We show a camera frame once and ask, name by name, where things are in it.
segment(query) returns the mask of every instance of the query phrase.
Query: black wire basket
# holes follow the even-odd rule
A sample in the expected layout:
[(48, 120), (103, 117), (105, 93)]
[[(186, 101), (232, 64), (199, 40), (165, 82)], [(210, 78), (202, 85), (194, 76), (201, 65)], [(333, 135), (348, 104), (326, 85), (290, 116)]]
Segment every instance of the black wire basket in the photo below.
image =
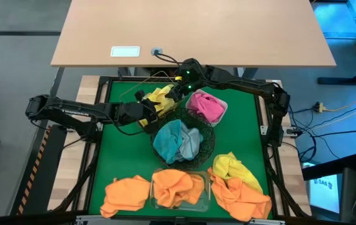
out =
[[(203, 141), (200, 143), (197, 156), (193, 160), (183, 160), (182, 162), (175, 161), (172, 164), (167, 164), (165, 160), (158, 154), (153, 147), (153, 142), (158, 131), (168, 122), (180, 119), (187, 128), (197, 128)], [(160, 118), (156, 123), (157, 130), (150, 135), (151, 147), (153, 148), (156, 157), (168, 168), (180, 169), (189, 171), (201, 166), (212, 155), (215, 148), (215, 134), (211, 124), (207, 121), (203, 114), (197, 114), (196, 111), (185, 108), (177, 108), (169, 111)]]

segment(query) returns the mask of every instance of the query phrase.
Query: pink cloth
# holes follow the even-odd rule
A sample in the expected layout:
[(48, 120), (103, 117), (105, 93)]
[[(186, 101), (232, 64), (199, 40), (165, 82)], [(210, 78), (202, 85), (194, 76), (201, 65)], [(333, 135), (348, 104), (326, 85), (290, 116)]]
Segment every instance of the pink cloth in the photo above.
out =
[(188, 108), (196, 110), (197, 113), (203, 113), (209, 122), (218, 122), (225, 110), (216, 97), (200, 93), (191, 97)]

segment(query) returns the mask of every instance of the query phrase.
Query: gray floor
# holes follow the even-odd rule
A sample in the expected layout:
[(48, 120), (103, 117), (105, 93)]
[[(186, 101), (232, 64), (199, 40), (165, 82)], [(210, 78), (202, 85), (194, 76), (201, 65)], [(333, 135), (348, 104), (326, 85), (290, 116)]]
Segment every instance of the gray floor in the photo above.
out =
[[(356, 0), (351, 0), (356, 12)], [(0, 0), (0, 30), (59, 31), (70, 0)], [(314, 3), (313, 8), (325, 33), (356, 33), (352, 14), (343, 4)], [(56, 74), (49, 65), (58, 37), (0, 37), (0, 215), (7, 213), (36, 128), (24, 116), (28, 98), (48, 93)], [(309, 108), (316, 101), (327, 108), (339, 108), (356, 100), (356, 86), (320, 86), (317, 77), (352, 77), (356, 74), (356, 47), (353, 39), (328, 39), (336, 68), (260, 69), (257, 79), (280, 79), (292, 95), (293, 110)], [(114, 76), (113, 68), (67, 69), (58, 96), (75, 99), (84, 74)], [(339, 114), (325, 112), (314, 117), (314, 124)], [(309, 113), (296, 118), (307, 123)], [(317, 134), (356, 129), (356, 116), (316, 130)], [(356, 134), (329, 136), (332, 151), (339, 156), (356, 153)], [(302, 151), (312, 142), (307, 135), (297, 139)], [(318, 141), (315, 163), (335, 159)]]

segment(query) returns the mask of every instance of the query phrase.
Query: light wood desk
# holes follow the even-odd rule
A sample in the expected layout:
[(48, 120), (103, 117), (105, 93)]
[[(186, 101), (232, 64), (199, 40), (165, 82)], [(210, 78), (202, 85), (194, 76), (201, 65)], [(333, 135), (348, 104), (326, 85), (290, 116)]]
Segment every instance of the light wood desk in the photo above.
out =
[[(82, 103), (93, 104), (96, 97), (97, 87), (98, 87), (99, 76), (83, 76), (77, 101)], [(104, 101), (104, 93), (101, 95), (100, 102)], [(263, 108), (263, 99), (260, 98), (261, 111), (263, 116), (264, 125), (267, 125), (267, 115), (265, 108)], [(286, 115), (283, 118), (283, 126), (290, 126), (289, 116)], [(65, 143), (70, 143), (71, 141), (77, 140), (78, 135), (73, 133), (68, 133), (66, 136)], [(291, 143), (295, 145), (295, 141), (292, 138), (283, 138), (284, 142)], [(51, 198), (49, 201), (48, 209), (54, 209), (58, 206), (61, 201), (68, 195), (70, 190), (76, 184), (78, 178), (79, 167), (81, 165), (81, 158), (83, 155), (84, 142), (80, 141), (67, 149), (62, 153), (61, 160), (59, 162), (58, 171), (56, 179), (53, 186), (53, 191), (51, 193)], [(291, 146), (282, 144), (278, 148), (280, 155), (280, 162), (282, 165), (283, 178), (285, 181), (285, 186), (288, 192), (292, 195), (297, 204), (305, 211), (307, 214), (311, 215), (310, 205), (308, 202), (308, 197), (305, 189), (305, 184), (303, 181), (302, 169), (298, 160), (297, 152)], [(277, 210), (279, 214), (283, 214), (281, 197), (279, 190), (275, 187), (275, 198), (277, 200)], [(79, 199), (78, 209), (83, 208), (84, 196), (86, 193), (86, 188), (83, 187)]]
[(171, 66), (153, 47), (214, 66), (336, 65), (308, 0), (73, 0), (51, 65)]

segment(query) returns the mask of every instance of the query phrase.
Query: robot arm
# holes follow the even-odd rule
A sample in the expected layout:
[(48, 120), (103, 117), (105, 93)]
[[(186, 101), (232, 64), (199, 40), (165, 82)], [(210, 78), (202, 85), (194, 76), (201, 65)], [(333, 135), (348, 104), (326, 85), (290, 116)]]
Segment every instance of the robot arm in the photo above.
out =
[[(282, 118), (286, 115), (290, 96), (274, 82), (260, 82), (251, 79), (242, 79), (231, 75), (228, 71), (213, 66), (202, 67), (195, 59), (187, 59), (178, 68), (175, 86), (167, 95), (175, 102), (180, 101), (189, 93), (203, 87), (213, 89), (235, 89), (255, 94), (264, 98), (267, 108), (273, 115), (272, 124), (267, 130), (267, 143), (278, 147), (282, 143)], [(30, 99), (26, 116), (32, 120), (49, 119), (67, 128), (74, 129), (86, 141), (95, 142), (97, 123), (114, 124), (118, 129), (141, 119), (147, 119), (149, 127), (157, 121), (155, 105), (149, 99), (143, 99), (143, 91), (135, 94), (137, 102), (85, 104), (74, 101), (50, 98), (40, 95)], [(94, 122), (82, 122), (71, 115), (92, 117)]]

